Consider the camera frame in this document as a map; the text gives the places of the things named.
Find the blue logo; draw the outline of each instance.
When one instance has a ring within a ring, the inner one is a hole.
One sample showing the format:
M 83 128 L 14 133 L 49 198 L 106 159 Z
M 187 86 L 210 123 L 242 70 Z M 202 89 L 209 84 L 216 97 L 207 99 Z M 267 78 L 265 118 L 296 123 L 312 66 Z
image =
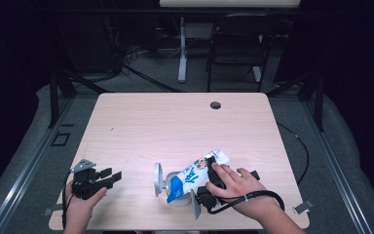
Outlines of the blue logo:
M 186 176 L 186 182 L 194 183 L 194 180 L 199 176 L 194 173 L 194 168 L 191 169 L 190 173 Z

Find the cable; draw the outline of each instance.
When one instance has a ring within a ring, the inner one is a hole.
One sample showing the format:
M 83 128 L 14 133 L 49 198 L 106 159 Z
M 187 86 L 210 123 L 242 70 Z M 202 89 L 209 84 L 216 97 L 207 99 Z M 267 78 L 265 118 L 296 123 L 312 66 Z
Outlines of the cable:
M 63 188 L 62 188 L 62 227 L 63 227 L 63 229 L 65 229 L 65 224 L 66 224 L 66 210 L 68 209 L 66 207 L 66 203 L 65 203 L 66 181 L 68 181 L 68 177 L 69 177 L 70 174 L 71 174 L 71 170 L 68 171 L 68 174 L 65 176 L 65 179 L 63 180 Z
M 75 194 L 77 193 L 77 191 L 80 190 L 81 185 L 82 185 L 82 184 L 80 184 L 80 185 L 79 185 L 79 186 L 74 190 L 74 192 L 72 193 L 72 196 L 69 198 L 68 203 L 66 204 L 66 210 L 65 210 L 65 213 L 68 211 L 69 204 L 71 203 L 72 198 L 75 197 Z
M 164 53 L 164 51 L 170 51 L 170 50 L 176 50 L 174 53 L 172 53 L 171 55 L 166 55 L 166 53 Z M 171 58 L 171 57 L 174 57 L 176 55 L 178 55 L 178 53 L 180 52 L 181 48 L 178 47 L 178 48 L 174 48 L 174 49 L 159 49 L 158 52 L 160 52 L 160 54 L 166 58 Z
M 121 69 L 118 68 L 118 69 L 115 69 L 115 70 L 113 70 L 113 71 L 111 71 L 111 72 L 108 72 L 108 73 L 107 73 L 105 76 L 103 76 L 103 77 L 93 78 L 93 79 L 86 78 L 86 80 L 91 81 L 91 82 L 93 82 L 93 83 L 101 82 L 101 81 L 106 81 L 106 80 L 110 80 L 110 79 L 112 79 L 112 78 L 118 76 L 118 75 L 120 74 L 120 72 L 121 72 Z
M 207 211 L 209 214 L 211 215 L 215 215 L 215 214 L 218 214 L 220 212 L 223 212 L 235 205 L 237 205 L 238 203 L 240 202 L 247 202 L 248 199 L 251 199 L 251 198 L 256 198 L 256 197 L 260 197 L 260 196 L 268 196 L 268 197 L 273 197 L 276 199 L 276 201 L 279 203 L 279 206 L 280 208 L 284 211 L 284 201 L 283 199 L 281 198 L 281 196 L 279 196 L 279 194 L 277 194 L 276 192 L 273 192 L 273 191 L 269 191 L 269 190 L 260 190 L 260 191 L 254 191 L 254 192 L 250 192 L 250 193 L 247 193 L 246 195 L 242 196 L 242 197 L 234 197 L 234 198 L 221 198 L 221 197 L 217 197 L 218 199 L 223 199 L 223 200 L 228 200 L 228 199 L 236 199 L 236 201 L 234 202 L 231 202 L 227 205 L 225 205 L 224 207 L 216 210 L 216 211 L 212 211 L 211 208 L 207 208 Z
M 179 90 L 179 89 L 176 89 L 176 88 L 173 88 L 173 87 L 170 87 L 168 85 L 165 85 L 149 76 L 147 76 L 146 74 L 143 74 L 137 70 L 134 70 L 132 69 L 131 67 L 127 66 L 126 64 L 123 64 L 123 67 L 126 68 L 127 70 L 129 70 L 130 72 L 134 73 L 135 75 L 138 75 L 139 77 L 141 77 L 142 79 L 146 80 L 146 81 L 149 81 L 151 82 L 153 85 L 157 86 L 158 88 L 164 90 L 164 91 L 170 91 L 170 92 L 174 92 L 174 93 L 186 93 L 185 91 L 183 90 Z
M 276 122 L 279 126 L 281 126 L 282 128 L 288 130 L 291 134 L 293 134 L 297 140 L 299 140 L 299 142 L 302 144 L 303 148 L 305 148 L 305 151 L 306 151 L 306 166 L 305 166 L 305 170 L 303 171 L 302 175 L 300 176 L 300 178 L 297 180 L 297 184 L 299 184 L 303 177 L 305 177 L 305 174 L 306 172 L 308 171 L 308 168 L 309 168 L 309 163 L 310 163 L 310 155 L 309 155 L 309 150 L 308 150 L 308 147 L 306 146 L 306 144 L 303 142 L 303 140 L 298 136 L 296 135 L 295 133 L 293 133 L 288 127 L 286 127 L 285 125 L 279 123 L 279 122 Z

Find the chair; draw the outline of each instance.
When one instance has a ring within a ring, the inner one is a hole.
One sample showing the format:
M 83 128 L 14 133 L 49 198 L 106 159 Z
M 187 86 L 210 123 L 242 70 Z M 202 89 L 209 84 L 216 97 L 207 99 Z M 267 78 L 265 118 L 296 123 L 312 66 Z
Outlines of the chair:
M 272 39 L 281 29 L 275 16 L 231 14 L 221 17 L 211 31 L 206 71 L 207 91 L 210 92 L 212 66 L 234 65 L 261 67 L 257 92 L 260 92 L 270 53 Z

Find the left hand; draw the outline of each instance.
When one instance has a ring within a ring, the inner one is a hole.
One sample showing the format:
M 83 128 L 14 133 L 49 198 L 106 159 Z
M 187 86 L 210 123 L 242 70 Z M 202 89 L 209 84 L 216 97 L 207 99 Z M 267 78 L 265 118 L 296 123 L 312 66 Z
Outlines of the left hand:
M 72 193 L 72 181 L 69 181 L 65 189 L 65 201 L 69 202 L 68 210 L 66 211 L 66 225 L 65 234 L 85 233 L 87 230 L 90 218 L 93 215 L 93 208 L 106 195 L 107 188 L 99 189 L 90 199 L 81 200 L 75 197 Z

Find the human arm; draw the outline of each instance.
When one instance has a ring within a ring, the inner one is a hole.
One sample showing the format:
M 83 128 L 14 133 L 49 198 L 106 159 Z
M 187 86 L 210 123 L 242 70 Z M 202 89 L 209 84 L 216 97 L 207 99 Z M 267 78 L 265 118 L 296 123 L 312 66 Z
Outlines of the human arm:
M 240 168 L 235 172 L 226 165 L 212 164 L 212 167 L 226 185 L 226 189 L 222 189 L 210 181 L 207 182 L 206 189 L 214 196 L 233 198 L 253 191 L 266 190 L 266 187 L 246 169 Z M 228 203 L 233 201 L 234 199 L 226 200 Z M 233 209 L 257 220 L 268 233 L 304 233 L 271 197 L 252 198 L 248 202 L 238 203 Z
M 93 208 L 106 195 L 107 188 L 99 189 L 88 200 L 81 200 L 72 193 L 72 181 L 65 188 L 65 201 L 69 201 L 66 211 L 65 234 L 85 233 L 88 222 L 93 215 Z

